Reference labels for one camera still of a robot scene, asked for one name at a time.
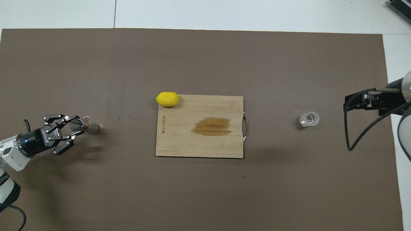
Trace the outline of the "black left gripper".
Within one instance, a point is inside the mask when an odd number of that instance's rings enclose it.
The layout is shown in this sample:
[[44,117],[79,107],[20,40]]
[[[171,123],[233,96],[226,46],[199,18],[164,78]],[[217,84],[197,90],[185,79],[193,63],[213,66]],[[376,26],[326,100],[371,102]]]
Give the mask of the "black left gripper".
[[48,149],[54,155],[62,155],[74,146],[75,135],[55,136],[53,132],[62,129],[72,120],[80,119],[79,116],[68,117],[63,114],[52,114],[43,117],[45,127],[22,133],[19,135],[19,148],[23,155],[32,157]]

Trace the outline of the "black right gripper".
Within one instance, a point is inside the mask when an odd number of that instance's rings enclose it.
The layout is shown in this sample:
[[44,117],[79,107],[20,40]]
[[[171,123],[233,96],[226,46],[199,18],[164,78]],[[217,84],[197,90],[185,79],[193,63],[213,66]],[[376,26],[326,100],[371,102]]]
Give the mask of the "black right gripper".
[[344,111],[364,109],[371,101],[371,110],[377,110],[378,115],[382,116],[402,104],[407,103],[401,92],[369,94],[369,92],[357,92],[344,98]]

